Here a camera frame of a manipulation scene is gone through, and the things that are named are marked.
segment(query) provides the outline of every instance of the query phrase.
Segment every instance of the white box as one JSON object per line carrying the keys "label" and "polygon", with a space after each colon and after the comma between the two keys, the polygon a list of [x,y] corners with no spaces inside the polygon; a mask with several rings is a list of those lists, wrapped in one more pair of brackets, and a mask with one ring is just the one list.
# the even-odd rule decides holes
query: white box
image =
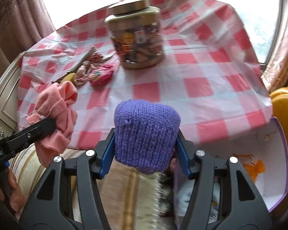
{"label": "white box", "polygon": [[[237,155],[253,155],[261,159],[266,171],[257,176],[255,185],[271,212],[288,192],[288,148],[283,129],[276,117],[263,127],[231,140],[222,140],[197,146],[212,156],[228,159]],[[177,192],[187,178],[176,165],[174,172],[174,209],[178,223]]]}

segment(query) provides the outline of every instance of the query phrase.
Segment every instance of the pink checkered tablecloth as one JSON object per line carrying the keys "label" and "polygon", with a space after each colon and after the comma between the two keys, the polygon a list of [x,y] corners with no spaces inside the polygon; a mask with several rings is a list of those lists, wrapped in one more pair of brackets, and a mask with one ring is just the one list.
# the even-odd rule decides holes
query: pink checkered tablecloth
{"label": "pink checkered tablecloth", "polygon": [[[125,69],[115,55],[113,79],[105,86],[77,87],[78,113],[70,147],[93,148],[114,126],[118,103],[144,99],[172,106],[181,130],[195,143],[225,139],[265,125],[272,105],[240,18],[214,0],[152,0],[161,9],[165,59],[151,68]],[[95,45],[103,54],[114,47],[107,34],[106,8],[60,28],[23,57],[18,93],[18,124],[41,91],[61,77]]]}

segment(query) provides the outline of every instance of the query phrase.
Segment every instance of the metal jar lid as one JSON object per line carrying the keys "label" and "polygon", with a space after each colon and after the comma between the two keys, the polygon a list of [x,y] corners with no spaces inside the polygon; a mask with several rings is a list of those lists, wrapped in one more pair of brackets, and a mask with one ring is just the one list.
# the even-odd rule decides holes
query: metal jar lid
{"label": "metal jar lid", "polygon": [[123,2],[116,3],[109,7],[113,9],[114,15],[128,13],[144,8],[148,8],[151,5],[150,0],[125,0]]}

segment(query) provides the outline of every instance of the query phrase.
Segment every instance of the pink towel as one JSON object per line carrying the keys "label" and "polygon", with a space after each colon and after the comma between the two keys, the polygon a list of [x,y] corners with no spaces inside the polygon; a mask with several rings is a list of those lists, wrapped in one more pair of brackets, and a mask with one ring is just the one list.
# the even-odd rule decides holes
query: pink towel
{"label": "pink towel", "polygon": [[54,83],[41,92],[33,114],[27,117],[30,125],[44,117],[51,117],[56,121],[56,131],[35,143],[37,156],[45,167],[55,156],[63,153],[70,143],[77,120],[77,113],[70,106],[76,102],[77,96],[77,89],[70,81],[64,82],[61,86]]}

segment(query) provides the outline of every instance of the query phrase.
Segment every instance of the purple knitted hat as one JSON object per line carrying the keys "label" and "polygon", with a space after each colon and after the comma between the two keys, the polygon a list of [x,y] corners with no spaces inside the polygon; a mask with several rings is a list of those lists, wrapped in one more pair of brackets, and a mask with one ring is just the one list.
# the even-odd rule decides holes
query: purple knitted hat
{"label": "purple knitted hat", "polygon": [[120,103],[114,114],[115,159],[145,174],[169,165],[180,125],[170,106],[145,100]]}

